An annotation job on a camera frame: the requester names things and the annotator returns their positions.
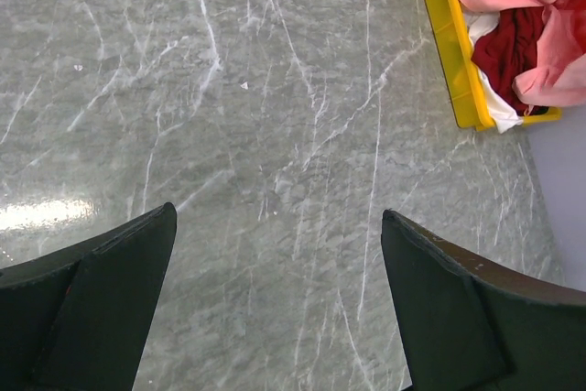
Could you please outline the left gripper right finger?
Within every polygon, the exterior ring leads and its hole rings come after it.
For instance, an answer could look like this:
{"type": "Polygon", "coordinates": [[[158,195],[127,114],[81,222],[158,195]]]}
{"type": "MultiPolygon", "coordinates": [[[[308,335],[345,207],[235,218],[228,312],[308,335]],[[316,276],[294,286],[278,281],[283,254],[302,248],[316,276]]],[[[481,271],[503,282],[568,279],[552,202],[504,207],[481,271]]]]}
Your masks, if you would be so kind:
{"type": "Polygon", "coordinates": [[[386,210],[381,246],[412,390],[582,390],[585,294],[386,210]]]}

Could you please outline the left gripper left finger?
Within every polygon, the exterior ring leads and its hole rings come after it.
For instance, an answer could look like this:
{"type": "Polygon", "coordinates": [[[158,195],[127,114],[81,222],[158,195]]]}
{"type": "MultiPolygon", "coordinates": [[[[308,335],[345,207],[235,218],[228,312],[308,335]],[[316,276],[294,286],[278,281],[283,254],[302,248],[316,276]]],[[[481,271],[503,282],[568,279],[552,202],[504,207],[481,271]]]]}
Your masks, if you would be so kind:
{"type": "Polygon", "coordinates": [[[132,389],[176,233],[167,202],[2,269],[2,389],[132,389]]]}

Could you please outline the pink t shirt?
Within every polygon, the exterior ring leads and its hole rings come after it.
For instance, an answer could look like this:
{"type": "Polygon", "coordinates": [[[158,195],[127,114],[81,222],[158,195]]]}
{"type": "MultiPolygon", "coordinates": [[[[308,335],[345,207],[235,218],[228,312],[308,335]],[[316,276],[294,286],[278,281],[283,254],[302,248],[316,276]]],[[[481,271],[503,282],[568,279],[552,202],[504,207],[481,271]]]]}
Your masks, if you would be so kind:
{"type": "Polygon", "coordinates": [[[543,30],[535,39],[535,65],[518,73],[511,88],[531,106],[585,104],[585,0],[459,0],[470,12],[533,9],[543,30]]]}

